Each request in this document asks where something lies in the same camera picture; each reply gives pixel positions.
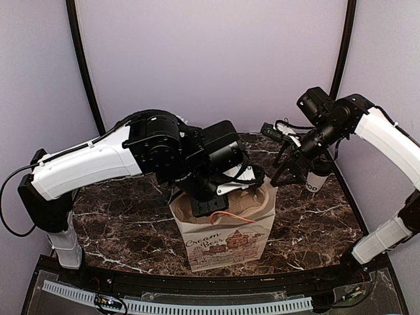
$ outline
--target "beige bag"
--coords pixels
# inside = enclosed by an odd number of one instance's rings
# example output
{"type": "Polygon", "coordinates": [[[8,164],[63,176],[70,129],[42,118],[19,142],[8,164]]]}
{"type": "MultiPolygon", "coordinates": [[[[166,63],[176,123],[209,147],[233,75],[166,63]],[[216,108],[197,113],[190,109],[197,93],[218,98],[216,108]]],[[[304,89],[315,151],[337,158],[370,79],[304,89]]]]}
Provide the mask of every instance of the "beige bag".
{"type": "Polygon", "coordinates": [[[182,194],[170,205],[184,239],[192,271],[207,270],[260,259],[276,214],[277,188],[265,178],[260,188],[229,193],[230,215],[192,216],[190,196],[182,194]]]}

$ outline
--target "black metal pole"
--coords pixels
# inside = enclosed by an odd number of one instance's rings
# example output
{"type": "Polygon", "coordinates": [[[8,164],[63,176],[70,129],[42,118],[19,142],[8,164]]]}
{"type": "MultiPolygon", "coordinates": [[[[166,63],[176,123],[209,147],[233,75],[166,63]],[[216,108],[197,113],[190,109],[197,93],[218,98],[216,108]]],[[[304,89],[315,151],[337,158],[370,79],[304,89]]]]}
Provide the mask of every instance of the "black metal pole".
{"type": "Polygon", "coordinates": [[[77,11],[74,0],[66,0],[67,4],[67,13],[68,13],[68,22],[70,24],[70,29],[72,31],[74,50],[76,52],[77,63],[79,64],[79,70],[81,78],[83,80],[83,85],[85,86],[87,100],[89,101],[89,106],[91,107],[92,115],[96,128],[98,129],[99,135],[105,134],[104,121],[100,115],[98,102],[96,101],[95,93],[93,91],[91,77],[89,75],[89,70],[87,68],[85,52],[83,50],[83,45],[80,36],[79,22],[77,20],[77,11]]]}
{"type": "Polygon", "coordinates": [[[344,22],[343,36],[341,38],[341,46],[339,57],[337,59],[337,65],[335,67],[333,83],[331,84],[331,90],[329,95],[334,100],[339,94],[341,80],[343,78],[344,66],[346,65],[348,48],[350,46],[350,38],[352,36],[354,15],[356,13],[356,0],[348,0],[346,18],[344,22]]]}

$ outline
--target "marble tabletop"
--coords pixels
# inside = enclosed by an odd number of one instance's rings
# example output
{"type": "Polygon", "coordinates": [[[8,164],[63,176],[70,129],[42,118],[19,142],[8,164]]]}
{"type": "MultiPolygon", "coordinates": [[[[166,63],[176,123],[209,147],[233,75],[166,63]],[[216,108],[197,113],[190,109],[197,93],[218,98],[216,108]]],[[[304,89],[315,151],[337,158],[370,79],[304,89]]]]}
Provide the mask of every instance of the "marble tabletop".
{"type": "MultiPolygon", "coordinates": [[[[251,161],[271,167],[279,145],[242,135],[251,161]]],[[[73,220],[86,262],[113,270],[166,276],[252,276],[339,263],[362,236],[335,175],[316,194],[303,184],[279,187],[276,218],[258,261],[192,272],[182,236],[167,206],[169,187],[153,175],[107,180],[80,190],[73,220]]]]}

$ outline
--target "white vent grille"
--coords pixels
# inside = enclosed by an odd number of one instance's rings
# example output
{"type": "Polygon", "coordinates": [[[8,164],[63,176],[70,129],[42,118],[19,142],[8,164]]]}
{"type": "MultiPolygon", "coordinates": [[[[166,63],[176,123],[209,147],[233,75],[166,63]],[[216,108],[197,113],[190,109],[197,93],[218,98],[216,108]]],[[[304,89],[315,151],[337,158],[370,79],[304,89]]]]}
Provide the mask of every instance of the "white vent grille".
{"type": "MultiPolygon", "coordinates": [[[[60,283],[44,281],[43,291],[65,299],[94,307],[95,294],[75,289],[60,283]]],[[[123,299],[129,314],[164,314],[164,315],[275,315],[292,314],[312,310],[312,299],[305,297],[289,301],[234,306],[192,306],[141,302],[123,299]]]]}

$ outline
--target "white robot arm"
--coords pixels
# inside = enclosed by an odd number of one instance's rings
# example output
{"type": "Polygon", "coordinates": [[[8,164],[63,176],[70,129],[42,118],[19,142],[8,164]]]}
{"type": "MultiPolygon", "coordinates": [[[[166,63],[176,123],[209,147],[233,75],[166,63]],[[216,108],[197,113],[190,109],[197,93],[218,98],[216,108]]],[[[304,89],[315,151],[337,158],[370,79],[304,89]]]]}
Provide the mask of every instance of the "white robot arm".
{"type": "MultiPolygon", "coordinates": [[[[307,90],[297,102],[315,126],[302,138],[289,133],[293,141],[283,142],[276,161],[273,186],[305,182],[314,160],[335,142],[356,134],[387,156],[409,178],[415,192],[403,209],[376,231],[363,237],[351,249],[352,260],[366,264],[378,254],[394,248],[420,232],[420,145],[394,123],[383,109],[361,95],[354,94],[334,101],[319,87],[307,90]],[[286,158],[278,163],[283,155],[286,158]],[[278,181],[284,171],[291,177],[278,181]]],[[[284,132],[267,123],[262,134],[278,141],[284,132]]]]}
{"type": "Polygon", "coordinates": [[[56,154],[39,150],[18,192],[35,225],[46,231],[59,262],[80,268],[82,250],[72,223],[72,191],[115,177],[155,174],[191,195],[193,215],[228,208],[227,193],[259,186],[264,171],[248,162],[233,124],[187,126],[162,110],[126,117],[104,136],[56,154]]]}

